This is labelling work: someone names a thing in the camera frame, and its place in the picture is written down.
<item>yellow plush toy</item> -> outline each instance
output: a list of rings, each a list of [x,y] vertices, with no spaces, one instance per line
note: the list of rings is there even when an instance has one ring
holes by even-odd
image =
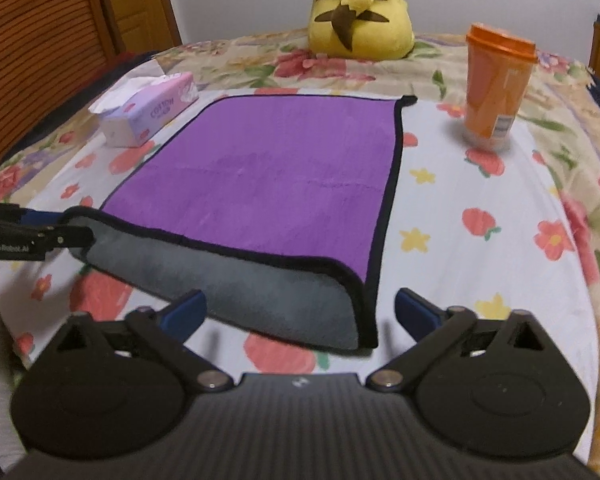
[[[380,61],[406,56],[414,43],[404,0],[314,0],[309,22],[314,52]]]

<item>pink tissue box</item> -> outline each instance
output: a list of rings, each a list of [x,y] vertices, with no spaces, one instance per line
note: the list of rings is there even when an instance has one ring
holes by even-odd
[[[107,146],[142,146],[197,98],[193,76],[187,72],[142,88],[121,107],[100,116]]]

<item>purple towel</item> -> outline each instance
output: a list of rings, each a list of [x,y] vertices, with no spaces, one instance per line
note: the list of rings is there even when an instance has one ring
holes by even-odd
[[[102,208],[102,218],[108,218],[109,224],[127,222],[126,227],[117,223],[115,229],[140,239],[166,240],[228,256],[231,270],[222,264],[216,267],[217,259],[203,264],[197,256],[174,256],[178,263],[170,263],[172,258],[163,252],[161,267],[151,271],[162,273],[160,280],[148,278],[146,269],[106,270],[117,276],[142,274],[136,280],[142,283],[134,284],[166,298],[177,297],[176,291],[163,290],[166,285],[159,282],[178,274],[182,290],[177,292],[183,292],[183,283],[200,288],[209,298],[209,312],[220,319],[327,346],[326,336],[294,333],[303,309],[307,316],[310,303],[315,309],[321,301],[338,303],[336,289],[344,288],[346,308],[354,311],[358,340],[365,341],[362,346],[377,345],[375,303],[402,153],[400,111],[415,101],[414,97],[396,102],[293,95],[237,96],[214,102],[112,193]],[[121,241],[120,247],[126,250],[126,244],[138,243],[134,240]],[[98,252],[103,261],[114,257],[102,248]],[[158,258],[157,252],[146,254]],[[303,274],[265,274],[261,267],[235,267],[236,260]],[[201,276],[207,263],[214,270]],[[178,269],[164,274],[169,265]],[[195,266],[195,272],[186,275],[183,267],[187,266]],[[234,278],[236,269],[242,278]],[[315,276],[315,284],[307,273]],[[326,290],[325,276],[337,286]],[[149,286],[148,280],[155,284]],[[286,290],[285,301],[274,300],[278,282],[280,290]],[[216,286],[229,286],[232,291],[223,294],[215,291]],[[254,289],[259,286],[267,291],[256,300]],[[289,299],[303,294],[307,295],[304,300]],[[244,304],[245,310],[274,312],[262,323],[238,320],[234,311],[230,316],[220,312],[235,301]],[[271,301],[285,306],[266,304]],[[344,325],[343,320],[342,312],[332,317],[325,312],[322,317],[325,324]],[[277,330],[276,323],[286,328]]]

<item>orange cup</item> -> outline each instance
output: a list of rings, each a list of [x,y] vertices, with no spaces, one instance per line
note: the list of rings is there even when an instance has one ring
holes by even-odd
[[[474,23],[466,35],[469,73],[464,126],[478,147],[506,145],[535,64],[536,44]]]

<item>logo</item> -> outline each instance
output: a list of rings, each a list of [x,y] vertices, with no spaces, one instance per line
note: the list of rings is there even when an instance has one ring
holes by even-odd
[[[0,244],[0,252],[1,253],[28,253],[29,246],[28,245]]]
[[[168,114],[171,110],[171,105],[173,105],[173,97],[165,99],[151,111],[151,118],[157,119]]]
[[[311,381],[306,377],[297,377],[291,381],[291,384],[296,388],[304,388],[308,384],[311,384]]]

